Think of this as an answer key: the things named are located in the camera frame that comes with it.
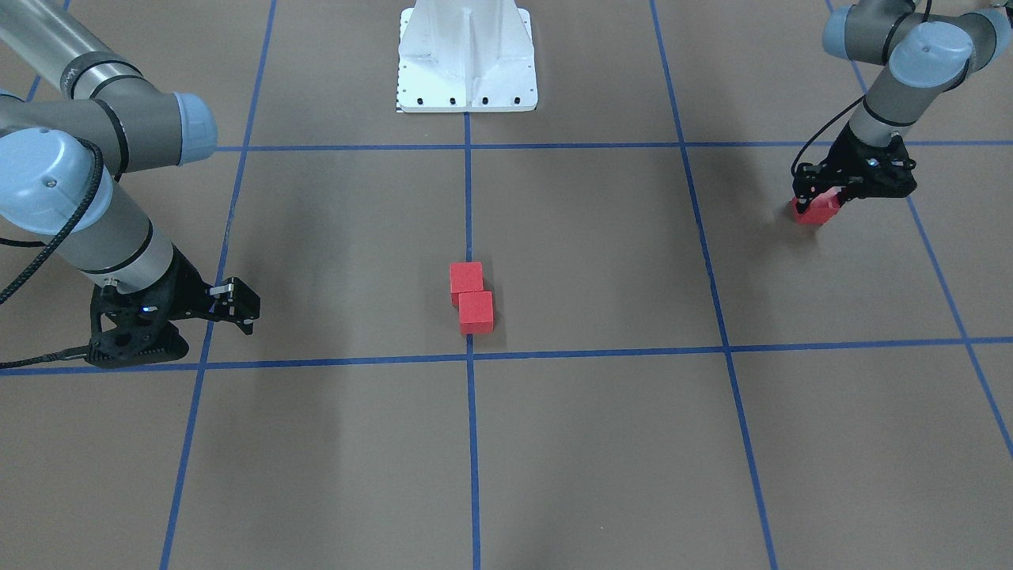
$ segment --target black cable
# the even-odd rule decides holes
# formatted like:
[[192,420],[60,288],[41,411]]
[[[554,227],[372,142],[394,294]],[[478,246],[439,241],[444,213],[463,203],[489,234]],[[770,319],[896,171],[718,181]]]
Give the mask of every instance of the black cable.
[[20,239],[7,239],[6,237],[0,237],[0,245],[7,245],[8,247],[45,247],[46,243],[42,241],[21,241]]
[[50,354],[44,354],[43,356],[36,356],[34,358],[15,360],[13,362],[0,362],[0,371],[20,369],[21,367],[31,367],[32,364],[42,364],[43,362],[55,362],[57,360],[77,360],[78,358],[84,358],[87,355],[88,347],[79,346],[69,348],[67,350],[61,350],[60,352],[51,352]]
[[842,116],[844,116],[845,114],[847,114],[849,110],[851,110],[852,108],[855,108],[856,106],[858,106],[858,103],[862,102],[862,99],[864,99],[864,98],[865,98],[865,95],[862,95],[862,96],[858,97],[857,99],[855,99],[855,102],[849,104],[841,112],[838,112],[837,116],[831,118],[829,123],[827,123],[826,125],[824,125],[823,128],[821,128],[819,131],[816,131],[816,134],[812,135],[812,137],[809,140],[805,141],[805,144],[802,145],[802,149],[799,150],[798,154],[795,155],[794,162],[791,163],[791,175],[792,176],[794,176],[795,172],[797,171],[798,160],[802,157],[802,154],[806,150],[808,150],[808,148],[812,144],[812,142],[815,141],[817,138],[820,138],[820,135],[824,134],[827,131],[827,129],[830,129],[831,126],[834,125],[834,123],[837,123],[838,120],[841,119]]
[[[104,171],[102,165],[102,151],[96,145],[90,141],[78,139],[85,148],[91,151],[93,160],[91,165],[91,178],[88,180],[88,190],[84,194],[84,198],[78,205],[74,213],[71,214],[70,218],[67,219],[67,223],[64,224],[63,228],[53,237],[48,245],[35,255],[35,258],[24,267],[24,270],[17,275],[7,289],[0,294],[0,305],[3,305],[7,300],[14,295],[15,292],[21,289],[22,284],[30,277],[38,267],[46,262],[46,259],[53,254],[53,251],[60,246],[60,243],[70,235],[71,230],[77,225],[81,218],[84,217],[84,213],[88,211],[91,207],[91,202],[95,198],[95,194],[98,193],[98,186],[102,181],[102,173]],[[32,364],[41,364],[43,362],[54,362],[56,360],[76,360],[78,358],[84,358],[88,355],[88,347],[74,347],[66,350],[61,350],[60,352],[51,352],[49,354],[44,354],[43,356],[36,356],[34,358],[26,358],[24,360],[14,360],[12,362],[0,362],[0,371],[5,371],[8,369],[20,369],[21,367],[30,367]]]
[[71,214],[63,228],[61,228],[60,231],[53,236],[53,239],[49,242],[49,244],[46,245],[46,247],[44,247],[37,255],[35,255],[35,258],[28,263],[28,266],[24,267],[24,270],[22,270],[21,273],[10,282],[10,284],[8,284],[3,293],[0,293],[0,305],[7,303],[7,300],[20,290],[22,284],[24,284],[24,282],[28,280],[28,278],[34,274],[36,270],[38,270],[38,267],[46,262],[46,259],[50,258],[53,251],[55,251],[56,248],[63,243],[63,240],[70,235],[71,230],[74,229],[77,222],[81,221],[81,218],[84,217],[84,213],[88,211],[88,207],[91,206],[91,201],[95,198],[95,194],[98,193],[98,186],[102,181],[102,172],[104,171],[102,167],[102,151],[98,148],[98,146],[90,141],[82,139],[78,139],[78,141],[80,141],[85,148],[91,151],[93,157],[91,179],[88,180],[88,190],[85,192],[84,198],[81,199],[81,203],[78,205],[77,210],[74,210],[74,213]]

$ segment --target red cube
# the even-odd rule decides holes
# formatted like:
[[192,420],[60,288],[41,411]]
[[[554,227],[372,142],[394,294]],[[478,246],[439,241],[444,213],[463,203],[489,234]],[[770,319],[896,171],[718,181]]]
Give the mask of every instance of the red cube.
[[799,214],[795,209],[798,202],[797,197],[791,198],[791,211],[795,214],[795,221],[800,224],[823,225],[841,211],[841,203],[837,199],[838,188],[831,188],[809,201],[809,207],[804,214]]
[[458,307],[458,297],[461,294],[473,294],[484,290],[481,261],[450,263],[450,303],[454,307]]
[[462,335],[487,335],[492,332],[492,292],[461,294],[458,301]]

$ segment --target blue tape line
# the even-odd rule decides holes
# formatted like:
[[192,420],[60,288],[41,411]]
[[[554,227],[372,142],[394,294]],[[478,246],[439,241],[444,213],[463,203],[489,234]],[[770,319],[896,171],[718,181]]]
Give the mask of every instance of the blue tape line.
[[545,150],[580,148],[677,148],[677,142],[616,142],[616,143],[481,143],[473,145],[479,150]]
[[[736,148],[736,147],[801,147],[805,141],[699,141],[686,143],[546,143],[546,144],[472,144],[472,150],[565,150],[565,149],[616,149],[616,148]],[[832,141],[813,141],[811,146],[830,146]],[[1013,140],[977,141],[904,141],[908,146],[1011,146]],[[384,150],[464,150],[463,144],[345,144],[345,145],[253,145],[220,146],[218,152],[342,152]]]
[[972,345],[1008,345],[1013,344],[1013,337],[971,337],[967,339]]
[[176,485],[172,490],[172,506],[169,507],[169,521],[165,527],[165,542],[162,544],[162,559],[159,570],[168,570],[169,557],[172,554],[172,541],[176,534],[176,520],[179,517],[179,502],[183,496],[183,484],[186,480],[186,466],[189,463],[190,445],[193,442],[193,426],[197,425],[197,411],[201,405],[201,391],[204,388],[204,371],[199,371],[193,382],[193,396],[190,398],[190,410],[186,417],[186,433],[183,435],[183,447],[179,453],[179,468],[176,471]]
[[876,348],[904,348],[919,346],[959,346],[962,339],[915,339],[903,341],[855,341],[840,343],[799,343],[784,345],[739,345],[730,347],[731,352],[788,352],[798,350],[855,350]]
[[35,76],[35,79],[31,82],[31,87],[28,88],[28,96],[24,97],[24,102],[31,102],[31,99],[35,98],[35,91],[38,89],[38,83],[42,80],[41,76]]
[[[278,8],[278,0],[270,0],[270,7],[267,11],[267,23],[263,32],[263,44],[260,48],[260,61],[257,64],[256,80],[253,82],[253,93],[250,96],[249,112],[246,118],[246,132],[243,136],[243,146],[248,147],[250,136],[253,131],[253,120],[256,116],[256,105],[260,95],[260,85],[263,81],[263,70],[267,63],[267,51],[270,47],[270,34],[275,27],[275,13]],[[239,189],[242,186],[243,172],[246,167],[246,152],[239,156],[239,165],[236,169],[236,179],[232,188],[232,199],[229,203],[229,215],[225,224],[225,234],[222,238],[222,250],[218,261],[218,272],[216,282],[221,281],[225,272],[225,262],[229,252],[229,234],[232,229],[232,222],[235,218],[236,202],[239,199]],[[182,500],[183,484],[186,479],[186,465],[189,462],[190,444],[193,439],[193,426],[197,423],[197,414],[201,405],[201,391],[204,387],[204,377],[208,364],[208,356],[211,352],[211,340],[214,335],[214,323],[208,323],[208,331],[204,337],[204,346],[201,351],[201,365],[198,370],[197,381],[193,385],[193,398],[190,402],[190,413],[186,422],[186,435],[183,439],[183,449],[179,457],[179,470],[176,474],[176,486],[172,496],[172,506],[169,509],[169,521],[165,530],[165,544],[162,547],[162,560],[159,570],[168,570],[169,558],[172,554],[172,541],[176,531],[176,518],[179,512],[179,503]]]
[[731,393],[735,401],[735,413],[738,416],[738,428],[743,435],[743,445],[746,451],[746,461],[749,464],[750,478],[753,482],[753,492],[756,496],[757,512],[760,516],[760,525],[763,530],[764,543],[767,546],[767,559],[771,570],[777,570],[777,555],[774,551],[774,540],[771,536],[770,524],[767,518],[767,506],[763,498],[763,487],[760,484],[760,475],[757,471],[756,458],[753,454],[753,441],[750,437],[749,424],[746,421],[746,409],[743,406],[742,395],[738,391],[738,379],[735,374],[735,364],[729,350],[728,333],[724,325],[724,315],[721,312],[721,301],[717,292],[717,280],[714,277],[714,267],[711,263],[710,251],[707,246],[707,234],[703,224],[703,217],[700,214],[700,203],[697,199],[696,184],[693,181],[693,171],[690,167],[689,151],[686,147],[686,137],[683,133],[682,119],[679,115],[679,103],[676,99],[676,90],[672,81],[672,72],[669,69],[669,57],[665,50],[665,40],[661,36],[661,24],[657,17],[657,5],[654,0],[650,0],[651,17],[654,20],[654,33],[657,37],[657,49],[661,56],[661,68],[665,70],[665,82],[669,89],[669,102],[672,104],[672,116],[676,124],[676,135],[679,139],[680,151],[683,156],[683,168],[686,170],[686,182],[689,185],[690,199],[693,202],[693,217],[696,219],[700,237],[700,249],[703,252],[704,264],[707,267],[707,276],[710,279],[711,301],[714,304],[714,314],[717,318],[717,327],[721,335],[721,348],[724,352],[725,365],[728,370],[728,379],[731,383]]
[[[967,339],[972,345],[1013,345],[1013,337],[978,337]],[[789,352],[807,350],[868,350],[910,348],[921,346],[960,346],[962,339],[911,339],[895,341],[849,341],[836,343],[798,343],[774,345],[729,345],[732,353]],[[638,356],[677,356],[688,354],[721,354],[724,347],[624,348],[603,350],[548,350],[530,352],[476,353],[475,360],[535,360],[565,358],[622,358]],[[251,371],[255,369],[302,369],[320,367],[369,367],[375,364],[414,364],[425,362],[465,362],[467,354],[423,354],[408,356],[363,356],[347,358],[313,358],[302,360],[247,360],[207,362],[205,364],[148,364],[130,369],[104,370],[93,367],[53,369],[14,369],[0,371],[0,377],[56,377],[70,375],[118,375],[126,373],[193,373],[205,371]]]
[[475,341],[467,337],[468,365],[468,447],[471,462],[471,567],[482,568],[481,510],[478,482],[478,419],[475,410]]
[[975,347],[970,342],[970,338],[967,336],[967,330],[963,326],[963,319],[960,318],[960,312],[957,311],[956,302],[953,300],[952,294],[950,294],[949,287],[946,283],[946,277],[943,275],[942,266],[939,264],[939,259],[936,257],[935,249],[932,247],[932,242],[929,240],[929,234],[925,230],[925,225],[922,223],[922,217],[918,214],[918,208],[915,207],[915,200],[908,196],[908,208],[911,210],[911,215],[915,219],[915,226],[918,227],[918,233],[922,236],[922,243],[925,244],[925,250],[929,254],[929,260],[932,261],[932,268],[936,271],[936,277],[939,279],[939,287],[943,291],[943,296],[946,298],[946,304],[949,305],[950,312],[953,314],[953,321],[956,323],[956,328],[960,332],[960,339],[967,350],[967,356],[970,358],[970,363],[975,368],[975,374],[978,376],[978,382],[982,385],[982,391],[985,393],[985,399],[989,403],[989,408],[992,409],[992,416],[996,420],[996,425],[999,427],[999,433],[1003,437],[1003,441],[1006,443],[1006,451],[1009,453],[1010,458],[1013,459],[1013,438],[1010,437],[1009,428],[1006,427],[1006,421],[1003,419],[1002,412],[999,410],[998,404],[996,404],[996,399],[992,395],[992,388],[989,386],[989,381],[985,377],[985,372],[982,370],[982,365],[978,361],[978,354],[975,352]]
[[94,367],[55,367],[52,369],[12,369],[0,371],[2,377],[58,377],[67,375],[124,375],[128,373],[193,373],[200,364],[147,364],[129,369],[96,369]]
[[471,239],[471,113],[464,113],[464,260],[472,260]]
[[679,354],[720,354],[723,347],[631,348],[606,350],[544,350],[531,352],[485,352],[475,354],[475,360],[532,360],[555,358],[607,358],[624,356],[671,356]]
[[354,358],[316,358],[306,360],[253,360],[246,362],[209,362],[208,371],[250,371],[254,369],[310,369],[320,367],[370,367],[375,364],[415,364],[422,362],[464,362],[464,354],[419,356],[365,356]]
[[291,144],[220,147],[248,152],[333,152],[343,150],[463,150],[463,144]]

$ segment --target red block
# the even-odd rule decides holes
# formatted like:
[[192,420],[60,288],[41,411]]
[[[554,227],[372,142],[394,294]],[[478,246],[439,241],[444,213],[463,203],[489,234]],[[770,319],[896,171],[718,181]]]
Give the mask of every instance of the red block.
[[841,211],[841,205],[837,201],[838,191],[838,188],[831,188],[816,195],[812,198],[812,201],[809,201],[809,208],[805,210],[804,214],[798,213],[798,210],[795,209],[798,198],[792,197],[791,211],[795,214],[795,221],[808,225],[823,225],[830,221],[831,218]]
[[485,290],[482,261],[450,263],[450,303],[458,307],[458,296]]
[[462,335],[487,335],[492,332],[492,292],[461,294],[459,301]]

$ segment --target light blue joint cap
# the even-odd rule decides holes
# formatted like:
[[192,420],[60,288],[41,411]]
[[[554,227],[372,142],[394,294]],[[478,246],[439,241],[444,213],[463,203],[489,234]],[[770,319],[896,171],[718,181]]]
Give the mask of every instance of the light blue joint cap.
[[834,10],[824,27],[824,50],[842,60],[850,60],[848,50],[844,46],[844,28],[848,23],[848,13],[853,6],[841,6]]
[[889,70],[905,85],[939,87],[963,71],[973,50],[975,42],[959,27],[941,21],[924,22],[893,50]]
[[[24,129],[0,138],[0,215],[40,235],[56,235],[88,191],[94,157],[62,131]],[[112,199],[112,177],[102,181],[73,231],[101,218]]]
[[182,143],[179,147],[179,166],[204,160],[218,148],[218,124],[211,108],[192,93],[173,93],[179,101],[179,119]]
[[992,59],[989,60],[989,63],[992,63],[996,61],[999,54],[1005,52],[1006,48],[1010,47],[1010,36],[1013,35],[1013,28],[1010,28],[1010,20],[1006,17],[1006,14],[999,10],[977,10],[971,13],[982,14],[989,18],[989,21],[992,22],[992,27],[996,28],[996,52],[992,54]]

